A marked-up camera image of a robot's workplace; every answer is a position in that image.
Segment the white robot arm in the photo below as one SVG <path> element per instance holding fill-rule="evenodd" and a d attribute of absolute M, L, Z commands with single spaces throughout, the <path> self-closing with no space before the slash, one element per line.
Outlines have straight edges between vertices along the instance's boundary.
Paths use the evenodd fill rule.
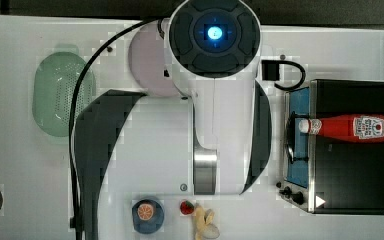
<path fill-rule="evenodd" d="M 260 23 L 242 0 L 184 0 L 164 30 L 164 95 L 108 90 L 77 117 L 82 240 L 191 240 L 187 197 L 245 192 L 271 140 Z"/>

